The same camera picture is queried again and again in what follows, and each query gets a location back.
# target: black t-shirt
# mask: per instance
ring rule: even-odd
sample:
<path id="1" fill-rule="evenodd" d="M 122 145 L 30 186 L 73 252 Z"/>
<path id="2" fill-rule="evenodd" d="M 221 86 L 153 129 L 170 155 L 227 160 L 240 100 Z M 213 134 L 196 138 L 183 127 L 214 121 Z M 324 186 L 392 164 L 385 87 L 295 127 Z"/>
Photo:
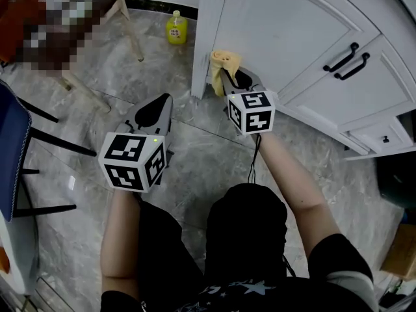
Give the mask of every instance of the black t-shirt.
<path id="1" fill-rule="evenodd" d="M 308 263 L 309 279 L 212 284 L 176 311 L 377 311 L 371 271 L 343 235 L 322 240 Z M 104 292 L 101 311 L 116 310 L 143 311 L 141 303 L 127 294 Z"/>

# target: person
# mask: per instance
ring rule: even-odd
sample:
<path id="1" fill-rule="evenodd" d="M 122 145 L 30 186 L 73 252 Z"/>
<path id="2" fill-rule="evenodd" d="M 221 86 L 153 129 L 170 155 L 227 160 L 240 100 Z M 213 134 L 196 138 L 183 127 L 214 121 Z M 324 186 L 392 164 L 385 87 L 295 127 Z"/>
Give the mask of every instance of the person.
<path id="1" fill-rule="evenodd" d="M 287 210 L 267 187 L 231 187 L 207 220 L 205 274 L 167 212 L 115 190 L 101 249 L 101 311 L 377 311 L 372 273 L 309 172 L 273 133 L 259 151 L 294 214 L 309 279 L 287 275 Z"/>

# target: white cabinet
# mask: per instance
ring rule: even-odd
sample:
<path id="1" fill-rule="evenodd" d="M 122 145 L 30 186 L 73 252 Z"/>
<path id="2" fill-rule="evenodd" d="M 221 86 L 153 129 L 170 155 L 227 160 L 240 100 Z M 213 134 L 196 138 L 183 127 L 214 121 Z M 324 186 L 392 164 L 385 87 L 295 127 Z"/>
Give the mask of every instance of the white cabinet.
<path id="1" fill-rule="evenodd" d="M 379 154 L 413 145 L 413 141 L 396 117 L 355 129 L 350 131 L 350 134 Z"/>
<path id="2" fill-rule="evenodd" d="M 359 68 L 364 54 L 369 55 L 367 64 L 356 74 L 345 80 L 327 74 L 288 102 L 288 108 L 338 132 L 416 109 L 416 83 L 383 35 L 359 50 L 339 75 Z"/>
<path id="3" fill-rule="evenodd" d="M 416 109 L 416 23 L 399 0 L 200 0 L 198 98 L 213 49 L 240 54 L 276 109 L 354 150 L 350 159 L 416 150 L 396 118 Z"/>
<path id="4" fill-rule="evenodd" d="M 225 0 L 214 48 L 240 54 L 281 96 L 312 85 L 351 43 L 363 47 L 379 33 L 347 0 Z"/>

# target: black cable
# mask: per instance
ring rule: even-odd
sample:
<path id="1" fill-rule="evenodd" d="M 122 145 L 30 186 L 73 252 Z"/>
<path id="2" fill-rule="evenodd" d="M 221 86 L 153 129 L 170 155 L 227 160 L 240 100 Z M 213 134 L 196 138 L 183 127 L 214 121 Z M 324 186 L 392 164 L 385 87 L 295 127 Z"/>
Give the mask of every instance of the black cable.
<path id="1" fill-rule="evenodd" d="M 286 264 L 286 268 L 289 271 L 289 273 L 291 273 L 291 276 L 293 278 L 295 278 L 296 277 L 296 274 L 294 273 L 293 268 L 290 266 L 288 260 L 286 259 L 286 257 L 284 255 L 283 255 L 283 262 Z"/>
<path id="2" fill-rule="evenodd" d="M 260 149 L 260 143 L 261 143 L 261 135 L 257 134 L 257 138 L 255 140 L 254 156 L 253 156 L 252 165 L 250 166 L 250 173 L 248 174 L 247 184 L 250 184 L 250 183 L 255 184 L 255 159 Z"/>

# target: star print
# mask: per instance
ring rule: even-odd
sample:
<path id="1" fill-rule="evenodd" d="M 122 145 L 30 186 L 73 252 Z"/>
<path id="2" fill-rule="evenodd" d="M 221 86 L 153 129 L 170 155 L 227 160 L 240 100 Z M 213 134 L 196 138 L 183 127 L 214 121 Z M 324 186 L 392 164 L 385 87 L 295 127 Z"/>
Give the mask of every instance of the star print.
<path id="1" fill-rule="evenodd" d="M 200 292 L 200 294 L 203 294 L 203 293 L 216 294 L 220 289 L 221 287 L 216 287 L 215 285 L 212 285 L 210 287 L 206 287 L 202 292 Z"/>
<path id="2" fill-rule="evenodd" d="M 276 288 L 276 287 L 266 287 L 264 281 L 260 281 L 256 284 L 242 284 L 242 286 L 248 289 L 244 294 L 255 292 L 255 293 L 261 294 L 262 296 L 266 294 L 266 290 Z"/>
<path id="3" fill-rule="evenodd" d="M 237 281 L 237 282 L 230 283 L 228 286 L 229 287 L 234 287 L 236 285 L 242 285 L 242 284 L 245 284 L 245 283 L 247 283 L 247 281 L 242 281 L 242 282 Z"/>
<path id="4" fill-rule="evenodd" d="M 188 306 L 186 312 L 202 312 L 202 311 L 206 311 L 206 310 L 207 309 L 200 306 L 200 303 L 198 302 L 195 305 Z"/>

